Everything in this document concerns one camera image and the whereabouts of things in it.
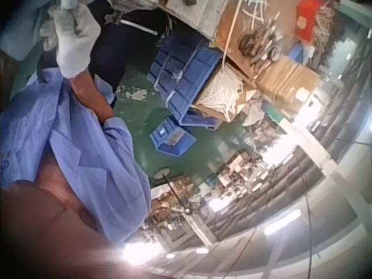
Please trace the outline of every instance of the red container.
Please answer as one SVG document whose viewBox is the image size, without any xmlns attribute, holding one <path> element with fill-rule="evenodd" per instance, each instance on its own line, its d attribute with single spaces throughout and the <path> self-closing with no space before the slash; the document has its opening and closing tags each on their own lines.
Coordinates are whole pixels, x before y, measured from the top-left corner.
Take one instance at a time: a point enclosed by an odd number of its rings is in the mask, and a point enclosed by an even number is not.
<svg viewBox="0 0 372 279">
<path fill-rule="evenodd" d="M 303 41 L 313 43 L 313 29 L 322 2 L 320 0 L 304 0 L 297 5 L 296 35 Z"/>
</svg>

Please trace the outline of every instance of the bright light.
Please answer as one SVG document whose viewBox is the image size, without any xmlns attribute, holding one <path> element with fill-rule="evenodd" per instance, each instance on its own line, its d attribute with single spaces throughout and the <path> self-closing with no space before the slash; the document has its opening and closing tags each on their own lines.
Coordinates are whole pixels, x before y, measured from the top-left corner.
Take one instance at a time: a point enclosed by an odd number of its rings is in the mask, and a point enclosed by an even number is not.
<svg viewBox="0 0 372 279">
<path fill-rule="evenodd" d="M 269 166 L 278 166 L 295 150 L 296 146 L 297 144 L 289 135 L 281 135 L 273 146 L 262 154 L 262 158 Z"/>
<path fill-rule="evenodd" d="M 322 105 L 316 99 L 312 99 L 312 106 L 304 106 L 295 118 L 295 124 L 299 127 L 307 127 L 310 123 L 319 118 Z"/>
<path fill-rule="evenodd" d="M 208 253 L 209 253 L 209 249 L 208 249 L 208 248 L 198 248 L 198 249 L 196 250 L 196 252 L 197 252 L 198 254 L 208 254 Z"/>
<path fill-rule="evenodd" d="M 164 252 L 160 243 L 129 243 L 123 251 L 124 260 L 133 266 L 140 266 Z"/>
<path fill-rule="evenodd" d="M 253 189 L 253 192 L 256 192 L 260 187 L 262 186 L 262 183 L 258 183 Z"/>
<path fill-rule="evenodd" d="M 301 216 L 301 211 L 299 209 L 294 210 L 284 218 L 280 219 L 279 221 L 276 221 L 275 223 L 267 226 L 263 232 L 265 235 L 270 235 L 275 233 L 276 231 L 280 230 L 281 228 L 284 228 L 286 225 L 288 225 L 290 222 L 296 220 L 298 217 Z"/>
<path fill-rule="evenodd" d="M 269 175 L 269 172 L 266 171 L 261 175 L 261 179 L 264 180 Z"/>
<path fill-rule="evenodd" d="M 230 201 L 227 199 L 227 197 L 224 197 L 224 199 L 219 198 L 212 199 L 208 203 L 208 205 L 210 208 L 212 208 L 213 212 L 218 212 L 224 209 L 226 206 L 228 206 L 229 203 Z"/>
<path fill-rule="evenodd" d="M 287 164 L 289 162 L 289 160 L 291 160 L 293 157 L 293 153 L 290 154 L 284 161 L 283 161 L 283 164 Z"/>
</svg>

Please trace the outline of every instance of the blue plastic crate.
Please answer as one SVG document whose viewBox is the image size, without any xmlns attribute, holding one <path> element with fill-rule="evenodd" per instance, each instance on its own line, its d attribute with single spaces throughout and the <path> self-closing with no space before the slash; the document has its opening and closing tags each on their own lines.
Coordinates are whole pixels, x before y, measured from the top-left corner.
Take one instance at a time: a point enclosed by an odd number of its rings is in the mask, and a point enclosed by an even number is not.
<svg viewBox="0 0 372 279">
<path fill-rule="evenodd" d="M 288 57 L 297 63 L 303 64 L 303 46 L 300 43 L 294 44 Z"/>
<path fill-rule="evenodd" d="M 180 127 L 170 116 L 150 134 L 150 139 L 157 151 L 175 157 L 185 153 L 196 141 L 196 138 Z"/>
<path fill-rule="evenodd" d="M 147 76 L 181 126 L 215 125 L 214 117 L 190 110 L 222 56 L 219 50 L 210 49 L 206 44 L 203 36 L 194 31 L 171 32 Z"/>
</svg>

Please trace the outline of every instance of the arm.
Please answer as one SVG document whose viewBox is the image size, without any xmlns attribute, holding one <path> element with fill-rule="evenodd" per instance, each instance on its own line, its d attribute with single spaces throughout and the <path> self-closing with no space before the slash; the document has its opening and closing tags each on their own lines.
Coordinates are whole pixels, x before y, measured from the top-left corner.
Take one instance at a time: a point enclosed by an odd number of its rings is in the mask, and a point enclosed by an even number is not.
<svg viewBox="0 0 372 279">
<path fill-rule="evenodd" d="M 114 116 L 112 108 L 105 97 L 97 90 L 88 71 L 71 78 L 70 83 L 79 102 L 93 110 L 101 124 L 104 124 L 106 119 Z"/>
</svg>

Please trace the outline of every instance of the cardboard box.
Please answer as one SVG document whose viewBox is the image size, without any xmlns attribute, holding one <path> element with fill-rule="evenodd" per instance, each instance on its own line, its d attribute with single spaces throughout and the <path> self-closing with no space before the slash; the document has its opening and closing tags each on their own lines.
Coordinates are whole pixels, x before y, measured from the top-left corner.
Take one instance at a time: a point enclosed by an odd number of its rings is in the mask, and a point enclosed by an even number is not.
<svg viewBox="0 0 372 279">
<path fill-rule="evenodd" d="M 294 118 L 319 84 L 317 73 L 282 56 L 262 75 L 258 86 L 278 110 L 284 110 Z"/>
<path fill-rule="evenodd" d="M 214 118 L 217 118 L 217 119 L 222 120 L 224 122 L 232 122 L 236 118 L 236 116 L 242 111 L 242 109 L 245 107 L 246 103 L 252 98 L 252 96 L 254 95 L 256 90 L 251 85 L 249 85 L 247 82 L 244 81 L 244 78 L 241 76 L 241 74 L 239 74 L 238 70 L 236 70 L 232 65 L 226 63 L 225 67 L 230 67 L 238 76 L 240 76 L 243 79 L 243 84 L 244 84 L 243 85 L 243 92 L 239 96 L 239 99 L 237 100 L 237 104 L 236 104 L 236 107 L 235 107 L 235 113 L 230 112 L 229 113 L 230 119 L 227 119 L 223 113 L 218 112 L 214 109 L 207 108 L 203 105 L 193 105 L 192 107 L 195 108 L 195 109 L 200 110 L 203 114 L 206 114 L 208 116 L 213 116 Z M 221 71 L 221 70 L 222 69 L 221 69 L 221 66 L 220 66 L 213 72 L 209 81 L 206 83 L 205 87 L 207 87 L 208 84 L 213 80 L 217 71 Z"/>
</svg>

